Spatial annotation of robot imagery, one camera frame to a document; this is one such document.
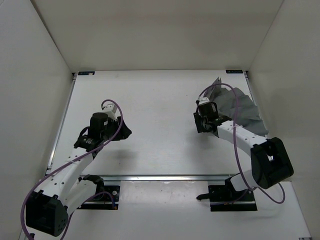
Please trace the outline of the grey pleated skirt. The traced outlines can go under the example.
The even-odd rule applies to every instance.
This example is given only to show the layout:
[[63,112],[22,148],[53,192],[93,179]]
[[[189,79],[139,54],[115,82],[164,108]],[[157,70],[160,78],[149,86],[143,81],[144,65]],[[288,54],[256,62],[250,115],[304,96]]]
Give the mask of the grey pleated skirt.
[[223,83],[220,77],[204,89],[197,100],[199,98],[209,98],[216,103],[218,114],[231,118],[237,126],[262,137],[269,133],[250,96],[237,87]]

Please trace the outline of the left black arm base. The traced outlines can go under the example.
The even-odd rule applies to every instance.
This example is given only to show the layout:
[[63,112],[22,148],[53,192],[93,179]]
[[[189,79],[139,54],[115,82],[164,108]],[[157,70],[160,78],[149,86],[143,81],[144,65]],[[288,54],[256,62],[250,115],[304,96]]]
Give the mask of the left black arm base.
[[79,177],[78,181],[90,181],[96,186],[94,197],[84,202],[78,209],[82,210],[110,210],[116,211],[119,208],[120,185],[106,185],[102,177],[98,175],[85,175]]

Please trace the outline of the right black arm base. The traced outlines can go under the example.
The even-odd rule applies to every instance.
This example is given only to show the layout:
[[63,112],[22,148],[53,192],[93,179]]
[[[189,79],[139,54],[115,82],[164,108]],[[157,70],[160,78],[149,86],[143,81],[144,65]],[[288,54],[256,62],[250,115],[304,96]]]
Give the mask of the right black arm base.
[[254,193],[245,189],[236,191],[231,181],[224,184],[210,184],[208,193],[196,197],[198,201],[209,200],[211,212],[255,212],[258,210]]

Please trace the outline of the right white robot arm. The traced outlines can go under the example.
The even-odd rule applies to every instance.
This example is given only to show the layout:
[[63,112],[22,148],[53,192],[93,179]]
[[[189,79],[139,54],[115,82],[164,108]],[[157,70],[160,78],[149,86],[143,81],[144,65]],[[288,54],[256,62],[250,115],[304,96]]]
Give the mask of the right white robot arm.
[[230,117],[219,115],[217,105],[207,97],[196,100],[193,114],[198,133],[212,133],[233,144],[235,155],[244,151],[251,161],[251,169],[225,180],[224,195],[236,200],[244,190],[269,189],[291,177],[294,169],[281,139],[257,135],[237,125]]

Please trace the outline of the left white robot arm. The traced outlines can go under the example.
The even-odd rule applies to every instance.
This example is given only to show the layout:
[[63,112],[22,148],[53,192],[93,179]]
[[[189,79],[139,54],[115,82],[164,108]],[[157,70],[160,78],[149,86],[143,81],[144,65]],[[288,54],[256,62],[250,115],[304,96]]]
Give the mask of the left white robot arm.
[[116,115],[121,108],[115,101],[104,100],[100,107],[100,112],[92,114],[89,126],[81,130],[65,163],[41,179],[25,197],[20,220],[29,240],[33,236],[27,228],[64,237],[74,211],[105,194],[101,177],[82,173],[107,144],[127,139],[132,131],[123,114]]

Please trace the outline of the right blue corner label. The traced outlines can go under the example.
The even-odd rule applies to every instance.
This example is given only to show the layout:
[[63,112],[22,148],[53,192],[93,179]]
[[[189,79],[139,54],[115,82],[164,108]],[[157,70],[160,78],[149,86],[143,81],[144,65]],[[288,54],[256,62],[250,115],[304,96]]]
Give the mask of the right blue corner label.
[[243,74],[241,69],[226,69],[227,74]]

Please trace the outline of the blue corner label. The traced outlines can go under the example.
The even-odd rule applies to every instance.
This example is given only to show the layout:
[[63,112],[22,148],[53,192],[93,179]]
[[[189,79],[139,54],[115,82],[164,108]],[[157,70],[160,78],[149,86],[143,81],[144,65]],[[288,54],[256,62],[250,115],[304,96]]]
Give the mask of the blue corner label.
[[93,76],[95,71],[79,71],[77,73],[78,76]]
[[226,69],[227,74],[243,74],[241,69]]

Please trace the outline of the left blue corner label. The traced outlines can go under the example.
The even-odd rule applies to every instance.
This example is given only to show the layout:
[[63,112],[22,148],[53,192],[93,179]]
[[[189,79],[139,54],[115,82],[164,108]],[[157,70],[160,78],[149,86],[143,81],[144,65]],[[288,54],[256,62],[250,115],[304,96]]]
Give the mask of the left blue corner label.
[[95,71],[79,71],[77,73],[78,76],[93,76]]

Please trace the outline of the aluminium front table rail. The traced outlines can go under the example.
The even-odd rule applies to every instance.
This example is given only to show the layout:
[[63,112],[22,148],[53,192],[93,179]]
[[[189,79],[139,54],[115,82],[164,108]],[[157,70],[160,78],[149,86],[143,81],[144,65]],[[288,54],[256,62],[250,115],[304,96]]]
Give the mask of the aluminium front table rail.
[[232,177],[231,174],[122,174],[122,175],[99,175],[106,182],[173,182],[173,181],[224,181]]

